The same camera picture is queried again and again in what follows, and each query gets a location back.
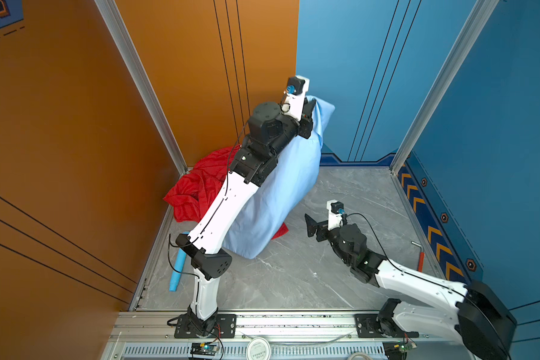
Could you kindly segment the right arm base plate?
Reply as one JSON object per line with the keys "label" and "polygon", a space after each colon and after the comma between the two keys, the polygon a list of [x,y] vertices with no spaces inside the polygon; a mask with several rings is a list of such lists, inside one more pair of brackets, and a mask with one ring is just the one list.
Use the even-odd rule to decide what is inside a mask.
{"label": "right arm base plate", "polygon": [[374,313],[354,315],[355,327],[359,338],[418,338],[417,331],[403,331],[393,319],[380,319]]}

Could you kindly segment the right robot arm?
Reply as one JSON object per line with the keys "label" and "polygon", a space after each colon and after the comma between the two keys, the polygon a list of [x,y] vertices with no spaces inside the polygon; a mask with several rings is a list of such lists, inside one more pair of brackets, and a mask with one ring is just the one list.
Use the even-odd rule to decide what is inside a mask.
{"label": "right robot arm", "polygon": [[404,267],[385,252],[371,250],[367,236],[347,222],[348,216],[340,210],[317,222],[306,215],[307,234],[318,242],[328,242],[362,283],[418,301],[414,305],[390,298],[374,321],[368,325],[358,322],[357,327],[385,338],[435,335],[464,345],[479,359],[510,359],[517,321],[487,284],[444,280]]}

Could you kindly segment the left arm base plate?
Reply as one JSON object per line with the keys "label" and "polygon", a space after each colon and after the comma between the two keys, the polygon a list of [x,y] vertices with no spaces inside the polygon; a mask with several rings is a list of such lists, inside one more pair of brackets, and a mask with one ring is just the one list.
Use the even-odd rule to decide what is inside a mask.
{"label": "left arm base plate", "polygon": [[181,315],[176,322],[174,337],[179,339],[234,338],[237,316],[234,313],[214,313],[207,320],[197,318],[193,313]]}

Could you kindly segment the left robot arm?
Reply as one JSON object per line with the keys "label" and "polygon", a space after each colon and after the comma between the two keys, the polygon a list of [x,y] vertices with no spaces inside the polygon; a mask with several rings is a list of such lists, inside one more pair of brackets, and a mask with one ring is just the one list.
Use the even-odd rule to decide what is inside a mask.
{"label": "left robot arm", "polygon": [[280,153],[295,137],[311,136],[315,100],[294,97],[283,104],[257,106],[247,124],[249,133],[229,165],[218,195],[205,216],[188,234],[180,234],[176,247],[190,258],[194,294],[186,314],[186,329],[199,337],[216,333],[218,285],[232,257],[223,240],[244,205],[278,165]]}

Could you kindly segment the light blue shirt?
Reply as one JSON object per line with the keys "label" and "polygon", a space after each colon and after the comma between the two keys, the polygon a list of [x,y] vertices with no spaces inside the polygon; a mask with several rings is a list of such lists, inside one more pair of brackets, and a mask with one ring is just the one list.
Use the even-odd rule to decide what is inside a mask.
{"label": "light blue shirt", "polygon": [[276,168],[246,202],[223,240],[223,248],[241,257],[255,258],[272,239],[286,234],[288,214],[317,181],[323,133],[335,106],[318,97],[309,98],[316,101],[310,137],[295,137],[280,153]]}

